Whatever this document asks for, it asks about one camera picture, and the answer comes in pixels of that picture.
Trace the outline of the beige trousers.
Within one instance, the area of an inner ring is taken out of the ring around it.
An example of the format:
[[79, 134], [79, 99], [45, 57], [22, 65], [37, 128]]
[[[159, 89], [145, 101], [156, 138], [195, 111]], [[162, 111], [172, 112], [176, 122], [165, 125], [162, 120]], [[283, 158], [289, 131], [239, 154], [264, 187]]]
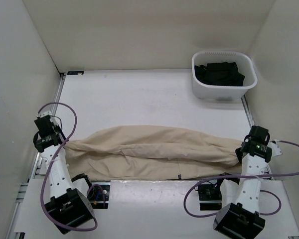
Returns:
[[184, 128], [125, 125], [65, 145], [71, 176], [93, 181], [185, 180], [240, 173], [240, 141]]

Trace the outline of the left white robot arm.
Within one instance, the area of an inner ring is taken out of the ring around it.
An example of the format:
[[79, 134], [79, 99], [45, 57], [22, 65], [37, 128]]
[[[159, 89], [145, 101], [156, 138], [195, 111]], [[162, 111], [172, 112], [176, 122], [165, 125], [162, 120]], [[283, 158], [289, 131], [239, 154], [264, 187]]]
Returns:
[[33, 139], [40, 153], [46, 172], [45, 185], [41, 188], [40, 203], [45, 215], [62, 234], [95, 218], [88, 199], [95, 188], [85, 174], [70, 178], [65, 149], [65, 136], [51, 112], [44, 112], [34, 121], [38, 132]]

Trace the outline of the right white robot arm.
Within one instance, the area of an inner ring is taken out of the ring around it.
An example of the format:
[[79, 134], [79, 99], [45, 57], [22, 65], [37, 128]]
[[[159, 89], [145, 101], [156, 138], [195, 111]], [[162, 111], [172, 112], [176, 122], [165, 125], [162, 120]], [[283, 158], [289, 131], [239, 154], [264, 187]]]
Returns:
[[226, 178], [214, 186], [222, 208], [216, 214], [213, 229], [230, 239], [254, 239], [265, 227], [265, 219], [260, 216], [259, 196], [261, 176], [272, 157], [269, 140], [268, 129], [252, 126], [235, 151], [242, 165], [239, 182]]

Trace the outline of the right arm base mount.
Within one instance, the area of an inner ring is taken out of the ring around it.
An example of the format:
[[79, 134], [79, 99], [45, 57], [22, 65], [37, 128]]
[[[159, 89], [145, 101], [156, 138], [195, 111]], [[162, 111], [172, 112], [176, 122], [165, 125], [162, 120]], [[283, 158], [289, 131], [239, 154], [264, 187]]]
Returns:
[[222, 208], [220, 187], [208, 182], [194, 189], [198, 193], [201, 211], [218, 211]]

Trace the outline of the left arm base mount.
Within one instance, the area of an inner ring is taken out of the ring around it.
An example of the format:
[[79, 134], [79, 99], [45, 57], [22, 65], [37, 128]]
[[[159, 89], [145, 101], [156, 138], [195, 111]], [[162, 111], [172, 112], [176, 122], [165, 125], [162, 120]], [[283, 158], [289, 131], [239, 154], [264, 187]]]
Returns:
[[108, 209], [111, 183], [109, 181], [94, 181], [89, 191], [88, 200], [93, 209]]

